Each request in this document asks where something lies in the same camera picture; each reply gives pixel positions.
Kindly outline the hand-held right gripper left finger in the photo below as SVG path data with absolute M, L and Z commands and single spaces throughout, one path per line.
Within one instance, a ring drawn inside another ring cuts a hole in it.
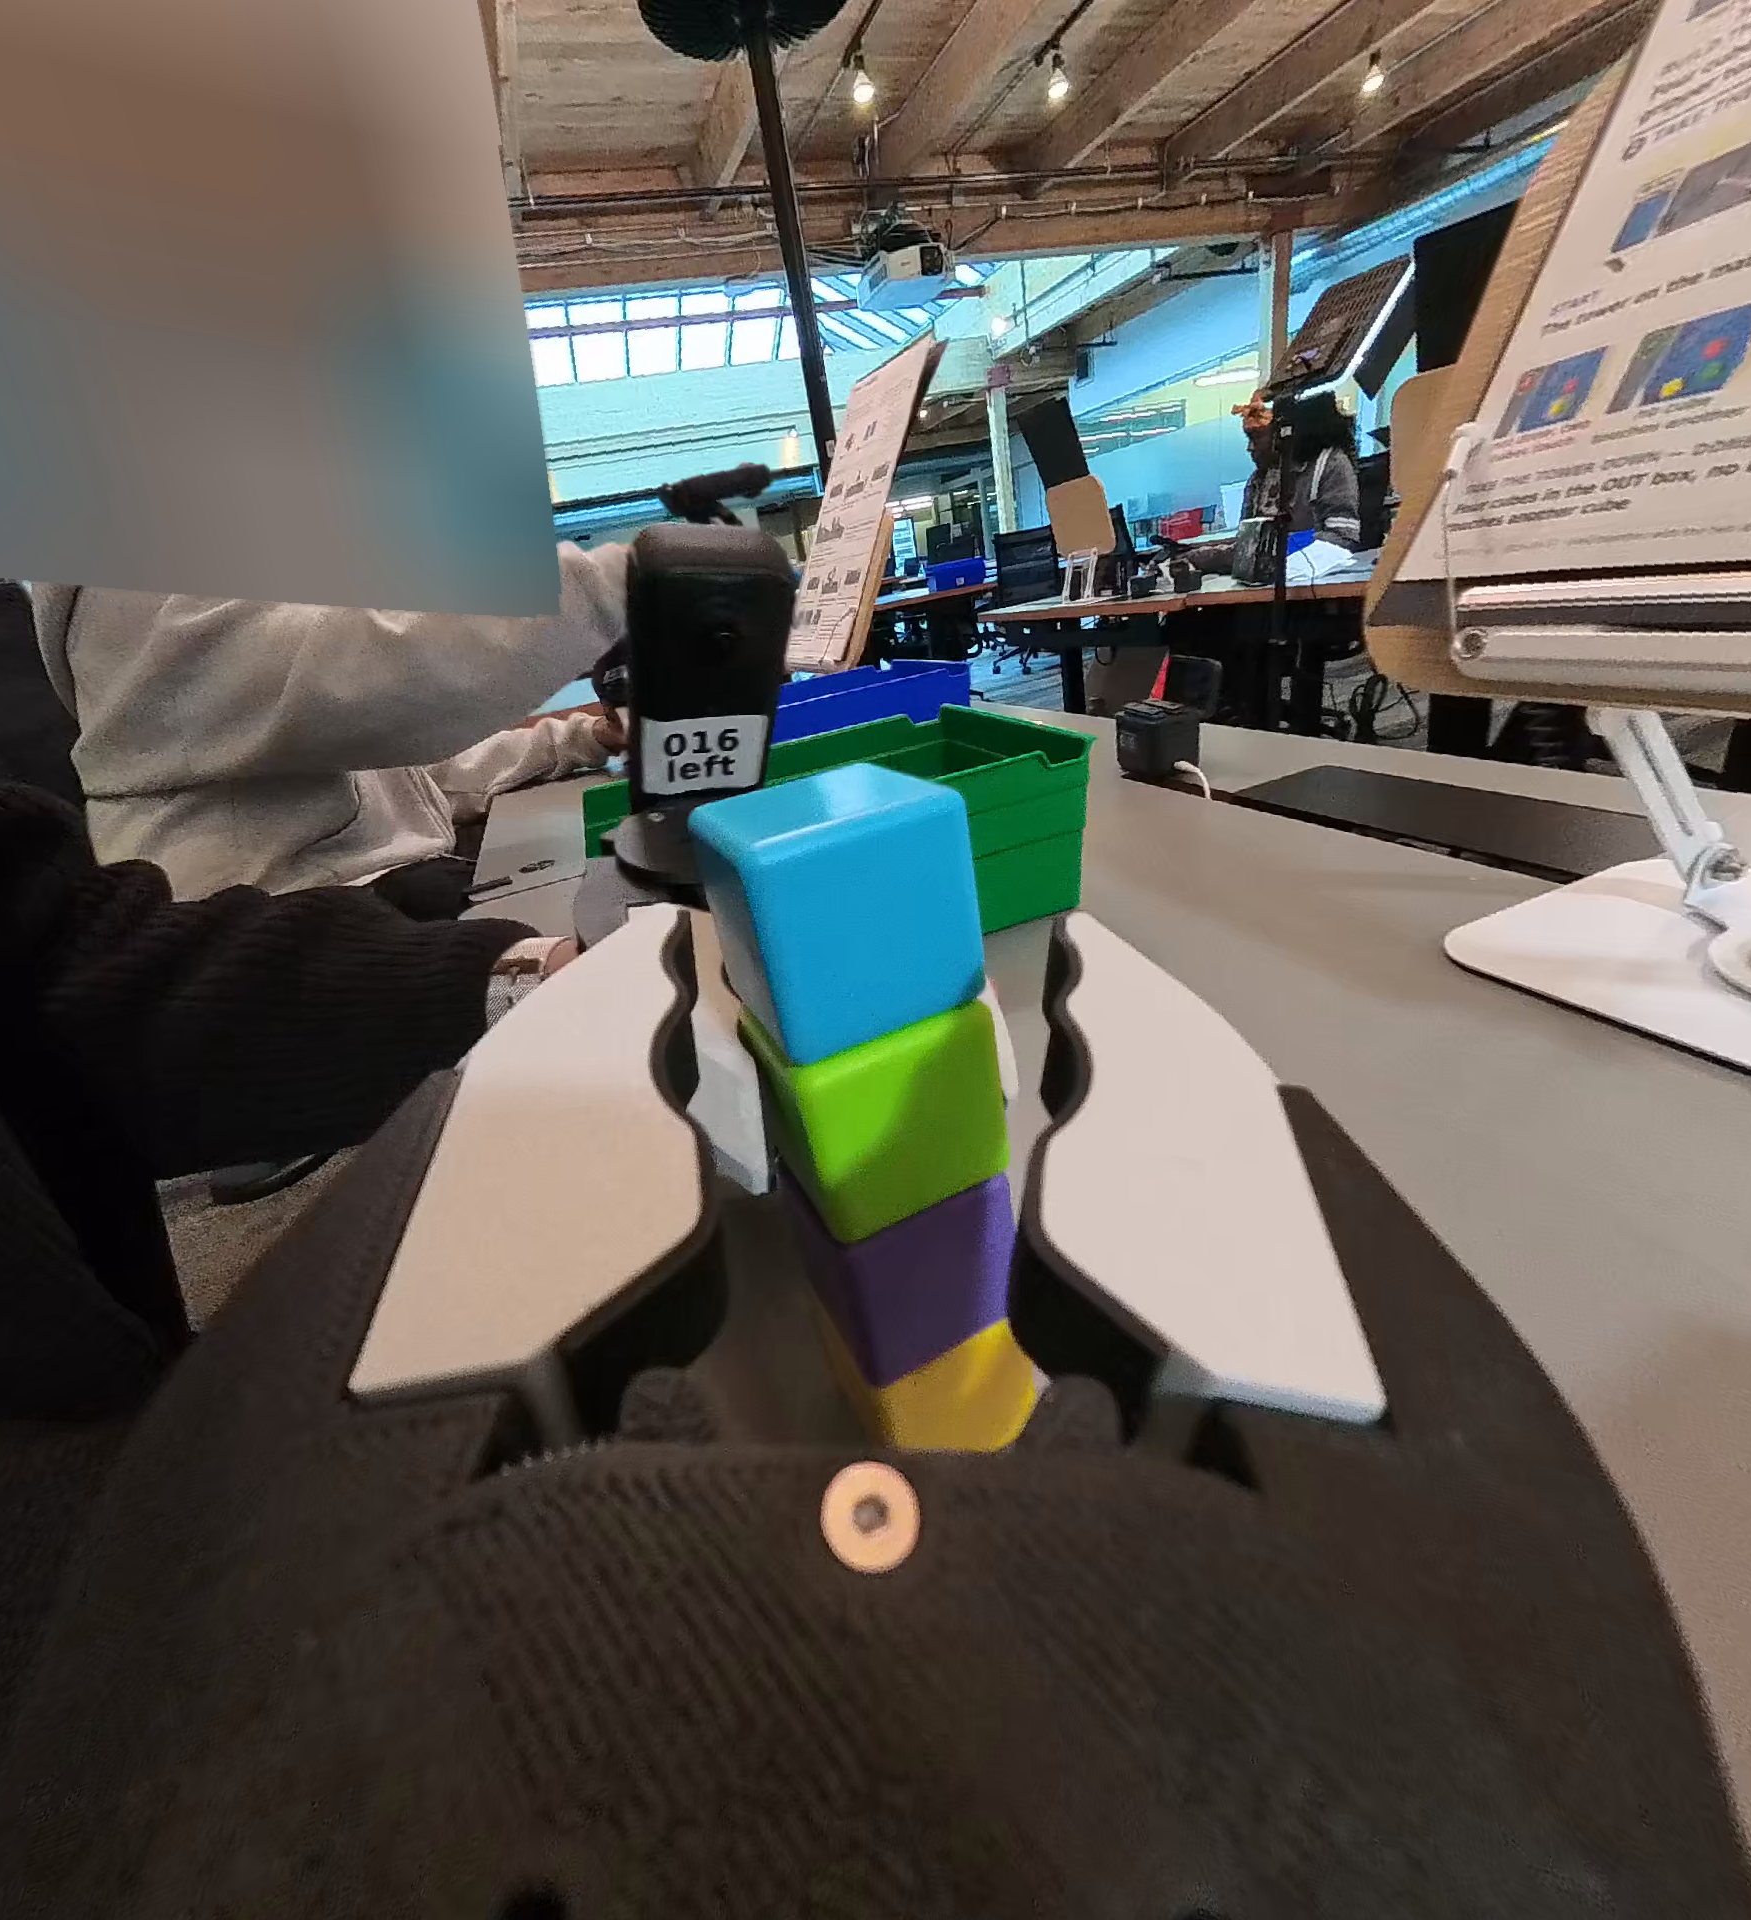
M 460 1068 L 348 1376 L 363 1405 L 500 1394 L 540 1445 L 611 1431 L 715 1339 L 727 1263 L 691 918 L 645 905 Z

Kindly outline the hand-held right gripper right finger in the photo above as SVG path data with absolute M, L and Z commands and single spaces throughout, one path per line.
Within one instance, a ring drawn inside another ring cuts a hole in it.
M 1120 1439 L 1228 1462 L 1230 1419 L 1360 1445 L 1390 1399 L 1277 1072 L 1195 989 L 1086 911 L 1050 928 L 1044 1124 L 1009 1322 Z

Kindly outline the lime green cube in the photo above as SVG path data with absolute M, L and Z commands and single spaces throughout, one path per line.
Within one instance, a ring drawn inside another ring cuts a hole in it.
M 827 1233 L 858 1245 L 1009 1167 L 998 1033 L 987 998 L 818 1062 L 790 1062 L 739 1019 L 767 1140 Z

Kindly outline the blue cube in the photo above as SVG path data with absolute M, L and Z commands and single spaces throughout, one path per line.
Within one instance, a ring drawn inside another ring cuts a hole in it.
M 730 989 L 810 1067 L 982 994 L 967 807 L 845 765 L 704 802 L 687 829 Z

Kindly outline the green plastic bin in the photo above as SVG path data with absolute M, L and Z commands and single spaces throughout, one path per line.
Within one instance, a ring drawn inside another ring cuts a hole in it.
M 767 753 L 776 784 L 844 765 L 874 763 L 934 781 L 967 807 L 985 933 L 1080 903 L 1091 738 L 998 708 L 940 708 L 935 718 L 875 718 L 778 742 Z

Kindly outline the purple cube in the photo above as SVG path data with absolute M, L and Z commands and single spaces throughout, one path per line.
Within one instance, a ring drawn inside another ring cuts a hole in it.
M 792 1180 L 776 1196 L 797 1236 L 802 1275 L 872 1387 L 950 1354 L 1006 1322 L 1015 1217 L 996 1173 L 858 1242 L 842 1242 Z

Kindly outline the yellow cube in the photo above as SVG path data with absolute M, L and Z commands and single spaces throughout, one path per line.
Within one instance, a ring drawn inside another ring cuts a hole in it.
M 996 1453 L 1026 1427 L 1046 1384 L 1006 1320 L 972 1333 L 909 1374 L 874 1386 L 827 1316 L 817 1322 L 832 1377 L 862 1429 L 918 1453 Z

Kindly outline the person's left forearm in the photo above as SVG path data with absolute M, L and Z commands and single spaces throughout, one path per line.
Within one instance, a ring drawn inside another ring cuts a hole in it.
M 483 1036 L 492 987 L 572 941 L 424 923 L 363 888 L 175 900 L 74 812 L 0 783 L 0 1095 L 157 1180 L 368 1137 Z

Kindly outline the grey desk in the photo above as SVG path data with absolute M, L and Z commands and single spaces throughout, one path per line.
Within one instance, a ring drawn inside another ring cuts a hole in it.
M 1285 1088 L 1390 1439 L 1230 1419 L 1227 1465 L 1054 1379 L 996 1453 L 864 1429 L 772 1199 L 725 1208 L 717 1348 L 620 1431 L 348 1394 L 439 1074 L 241 1282 L 156 1439 L 282 1521 L 358 1653 L 316 1767 L 388 1764 L 329 1911 L 1751 1916 L 1751 1072 L 1495 987 L 1465 862 L 1116 778 L 1081 908 Z M 735 1331 L 788 1293 L 778 1352 Z

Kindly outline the background office desk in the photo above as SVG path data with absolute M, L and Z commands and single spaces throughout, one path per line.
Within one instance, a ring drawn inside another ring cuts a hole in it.
M 1319 732 L 1321 684 L 1334 660 L 1368 653 L 1366 580 L 1328 580 L 1300 587 L 1228 587 L 1167 593 L 1141 600 L 1094 598 L 1068 603 L 1060 598 L 1006 608 L 987 608 L 979 624 L 1005 631 L 1035 634 L 1032 646 L 1060 660 L 1060 708 L 1088 713 L 1083 657 L 1162 646 L 1193 657 L 1198 642 L 1227 640 L 1232 627 L 1251 625 L 1251 664 L 1270 676 L 1268 691 L 1255 691 L 1242 706 L 1251 730 Z

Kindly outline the blue plastic bin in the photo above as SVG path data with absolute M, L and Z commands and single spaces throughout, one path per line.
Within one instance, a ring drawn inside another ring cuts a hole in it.
M 781 687 L 770 742 L 782 746 L 890 718 L 932 724 L 942 708 L 968 708 L 970 689 L 967 660 L 887 660 L 798 676 Z

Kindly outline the cardboard instruction board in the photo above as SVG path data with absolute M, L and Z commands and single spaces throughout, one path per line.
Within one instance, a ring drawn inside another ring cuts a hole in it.
M 836 674 L 864 655 L 887 568 L 891 482 L 942 355 L 926 332 L 847 398 L 784 651 L 790 674 Z

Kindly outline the black power adapter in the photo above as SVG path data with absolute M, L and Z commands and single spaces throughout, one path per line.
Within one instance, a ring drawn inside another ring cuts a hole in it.
M 1127 781 L 1205 781 L 1200 756 L 1203 712 L 1170 699 L 1120 708 L 1113 718 L 1117 768 Z

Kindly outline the cardboard panel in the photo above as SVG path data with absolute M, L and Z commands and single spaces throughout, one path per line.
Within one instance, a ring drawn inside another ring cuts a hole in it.
M 1104 484 L 1090 471 L 1080 426 L 1062 396 L 1040 399 L 1017 422 L 1023 443 L 1043 487 L 1044 510 L 1056 552 L 1112 557 L 1120 548 Z

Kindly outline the black diagonal support pole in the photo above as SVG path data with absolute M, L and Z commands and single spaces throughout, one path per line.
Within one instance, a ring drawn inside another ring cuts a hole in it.
M 815 310 L 807 238 L 797 195 L 795 165 L 782 120 L 776 80 L 776 53 L 815 37 L 839 4 L 742 4 L 742 53 L 749 61 L 767 190 L 782 261 L 782 274 L 798 340 L 802 388 L 815 439 L 818 491 L 824 492 L 836 448 L 836 419 L 822 356 L 822 338 Z

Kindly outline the white ceiling projector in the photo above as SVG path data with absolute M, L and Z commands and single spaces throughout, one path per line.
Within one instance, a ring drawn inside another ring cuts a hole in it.
M 855 227 L 855 308 L 872 314 L 930 306 L 959 279 L 959 261 L 940 231 L 895 210 L 869 214 Z

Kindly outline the person's black sweater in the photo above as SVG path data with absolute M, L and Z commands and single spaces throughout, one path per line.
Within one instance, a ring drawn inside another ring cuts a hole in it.
M 0 587 L 0 772 L 62 728 L 22 588 Z M 0 781 L 0 1417 L 88 1419 L 130 1403 L 188 1341 L 154 1176 L 111 1091 L 150 1031 L 124 962 L 168 911 L 148 868 L 102 868 L 54 791 Z

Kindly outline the angled display screen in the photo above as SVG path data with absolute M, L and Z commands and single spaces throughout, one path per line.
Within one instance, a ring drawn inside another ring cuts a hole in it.
M 1328 287 L 1274 366 L 1268 398 L 1343 388 L 1375 398 L 1415 329 L 1414 269 L 1407 252 Z

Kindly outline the printed instruction sheet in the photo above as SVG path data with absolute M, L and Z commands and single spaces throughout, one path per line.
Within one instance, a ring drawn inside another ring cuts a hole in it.
M 1751 565 L 1751 2 L 1659 13 L 1476 418 L 1415 577 Z

